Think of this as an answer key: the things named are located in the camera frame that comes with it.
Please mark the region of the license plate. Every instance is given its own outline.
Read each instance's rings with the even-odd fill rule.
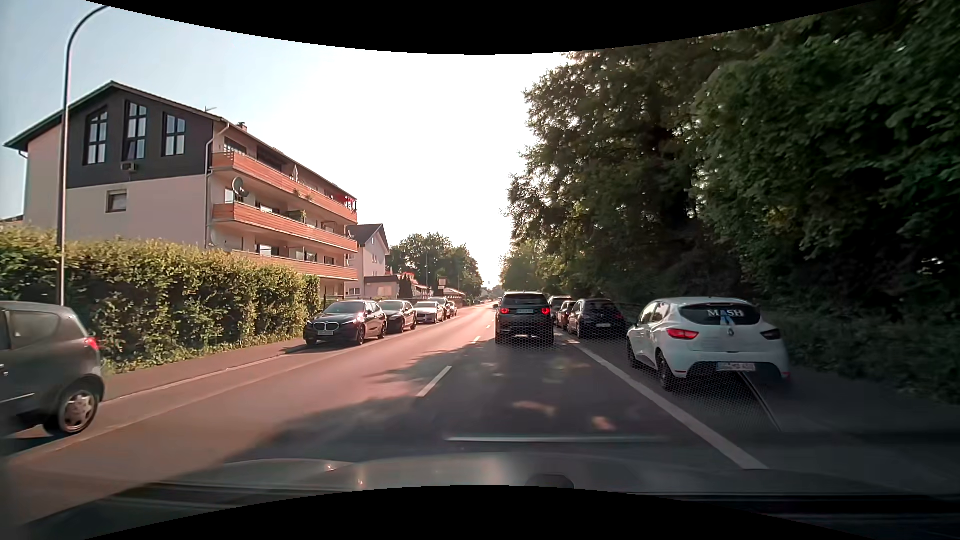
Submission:
[[[717,364],[717,371],[756,371],[756,364],[752,362],[721,362]]]

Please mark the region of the black suv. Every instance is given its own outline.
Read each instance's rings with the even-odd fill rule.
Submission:
[[[496,313],[496,343],[515,335],[536,337],[553,345],[553,317],[546,295],[539,292],[504,293]]]
[[[16,430],[85,430],[104,399],[97,340],[69,307],[0,302],[0,414]]]

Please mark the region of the white hatchback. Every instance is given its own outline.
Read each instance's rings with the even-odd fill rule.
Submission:
[[[790,360],[780,330],[756,306],[738,298],[683,297],[651,302],[627,330],[627,357],[634,367],[657,371],[672,391],[693,372],[764,372],[790,379]]]

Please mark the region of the satellite dish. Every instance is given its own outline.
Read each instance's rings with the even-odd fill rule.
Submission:
[[[246,197],[250,195],[250,192],[243,188],[243,179],[240,177],[236,177],[233,179],[232,188],[233,188],[233,193],[237,197]]]

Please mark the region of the hubcap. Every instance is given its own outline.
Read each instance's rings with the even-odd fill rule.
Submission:
[[[93,418],[97,399],[86,390],[74,393],[63,408],[63,427],[67,431],[76,431],[86,426]]]

